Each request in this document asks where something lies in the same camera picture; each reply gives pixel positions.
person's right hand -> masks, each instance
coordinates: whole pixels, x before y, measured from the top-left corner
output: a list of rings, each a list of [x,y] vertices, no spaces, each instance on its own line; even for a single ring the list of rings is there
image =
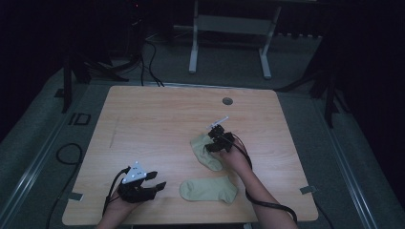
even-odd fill
[[[235,139],[234,144],[246,152],[244,145],[238,139]],[[238,175],[244,171],[251,171],[245,156],[235,146],[232,146],[229,152],[222,150],[218,154],[223,159],[223,162],[228,164]]]

light wood surface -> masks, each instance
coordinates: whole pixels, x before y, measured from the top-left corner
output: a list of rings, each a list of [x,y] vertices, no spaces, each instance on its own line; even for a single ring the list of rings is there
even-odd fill
[[[233,99],[224,105],[223,98]],[[292,208],[298,220],[318,217],[288,125],[274,91],[218,88],[112,87],[100,114],[73,192],[63,215],[67,225],[97,224],[116,174],[139,161],[147,172],[158,171],[151,187],[167,181],[155,200],[137,208],[125,223],[179,224],[257,221],[245,187],[227,167],[213,172],[194,156],[190,140],[206,126],[228,115],[222,126],[245,144],[253,170],[267,189]],[[179,188],[190,178],[230,177],[238,187],[232,204],[188,201]]]

hand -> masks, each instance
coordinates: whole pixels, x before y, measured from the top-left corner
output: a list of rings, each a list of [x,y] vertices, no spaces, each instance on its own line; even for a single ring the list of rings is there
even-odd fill
[[[117,189],[110,198],[110,203],[104,213],[103,218],[97,226],[97,229],[117,228],[127,219],[131,212],[140,206],[143,202],[129,203],[119,197]]]
[[[235,139],[234,146],[230,148],[229,152],[219,151],[218,154],[223,159],[223,162],[228,164],[238,175],[244,171],[251,171],[249,163],[247,162],[244,153],[246,152],[245,146],[238,140]]]

gray floor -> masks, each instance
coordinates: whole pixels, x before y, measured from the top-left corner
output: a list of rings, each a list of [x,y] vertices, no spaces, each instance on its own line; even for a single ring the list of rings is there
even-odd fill
[[[320,39],[276,36],[267,55],[272,79],[265,80],[256,49],[227,44],[219,46],[209,39],[202,39],[198,70],[189,74],[189,38],[188,33],[179,33],[172,45],[161,42],[158,36],[149,39],[157,46],[153,72],[166,86],[278,88],[302,76],[320,42]],[[145,46],[144,53],[148,62],[152,47]],[[139,69],[134,69],[123,74],[130,78],[125,84],[139,85],[139,73]],[[145,80],[151,80],[148,74]],[[2,211],[2,219],[7,215],[10,221],[3,225],[10,228],[45,228],[53,202],[74,169],[74,166],[60,164],[55,159],[55,152],[70,142],[79,144],[86,151],[108,90],[118,84],[106,80],[93,80],[90,85],[74,84],[74,104],[62,114],[62,99],[53,97],[56,90],[63,87],[62,82],[61,73],[50,78],[0,146],[3,158],[0,161],[0,206],[15,210],[15,214],[10,215],[7,215],[10,211]],[[333,115],[334,129],[329,129],[322,118],[324,101],[309,98],[309,88],[310,83],[278,95],[309,185],[318,190],[313,195],[319,206],[335,228],[404,228],[404,212],[353,117],[337,105],[339,113]],[[73,113],[90,114],[89,125],[69,125]],[[74,161],[78,152],[69,148],[65,156]],[[35,160],[44,161],[44,166],[35,170],[40,173],[25,173],[32,169],[30,165]],[[30,177],[30,182],[23,182],[23,177]],[[23,190],[29,192],[20,191],[19,195],[14,195],[15,190],[21,190],[16,189],[18,184],[26,184]],[[61,222],[66,203],[67,200],[62,198],[56,205],[50,228],[71,228]],[[330,228],[321,213],[318,220],[300,222],[299,226]],[[243,225],[172,225],[170,228],[243,228]]]

folded sock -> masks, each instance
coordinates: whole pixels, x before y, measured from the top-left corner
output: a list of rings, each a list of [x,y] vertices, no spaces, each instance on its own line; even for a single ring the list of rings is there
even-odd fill
[[[223,200],[232,203],[238,193],[228,176],[188,179],[180,186],[180,195],[187,200]]]
[[[205,145],[211,143],[213,141],[207,134],[199,135],[190,141],[194,155],[202,165],[212,171],[221,171],[223,168],[221,162],[205,149]]]

